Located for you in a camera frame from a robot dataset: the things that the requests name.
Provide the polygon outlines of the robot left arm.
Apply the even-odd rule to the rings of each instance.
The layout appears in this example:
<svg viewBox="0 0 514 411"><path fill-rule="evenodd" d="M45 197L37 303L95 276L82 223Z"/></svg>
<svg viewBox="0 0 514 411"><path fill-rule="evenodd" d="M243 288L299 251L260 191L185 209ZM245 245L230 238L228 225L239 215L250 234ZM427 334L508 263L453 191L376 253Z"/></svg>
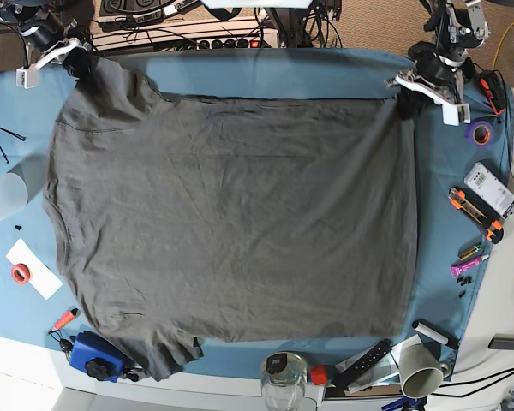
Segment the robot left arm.
<svg viewBox="0 0 514 411"><path fill-rule="evenodd" d="M386 82L388 87L400 87L397 113L409 120L436 104L445 125L469 123L470 107L463 95L474 66L468 50L481 47L489 35L481 2L466 1L463 8L453 1L423 1L421 5L428 12L423 30L432 33L433 40L412 45L408 58L413 65Z"/></svg>

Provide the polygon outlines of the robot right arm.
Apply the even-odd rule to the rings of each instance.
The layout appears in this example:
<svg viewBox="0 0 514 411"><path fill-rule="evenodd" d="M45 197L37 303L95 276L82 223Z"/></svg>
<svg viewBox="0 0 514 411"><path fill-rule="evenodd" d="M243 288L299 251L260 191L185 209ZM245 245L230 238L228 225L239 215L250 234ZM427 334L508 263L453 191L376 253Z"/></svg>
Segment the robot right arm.
<svg viewBox="0 0 514 411"><path fill-rule="evenodd" d="M40 70L51 63L62 66L78 80L92 73L93 41L89 30L63 13L77 1L0 1L0 26L17 36L23 47L23 65L16 70L16 85L39 85Z"/></svg>

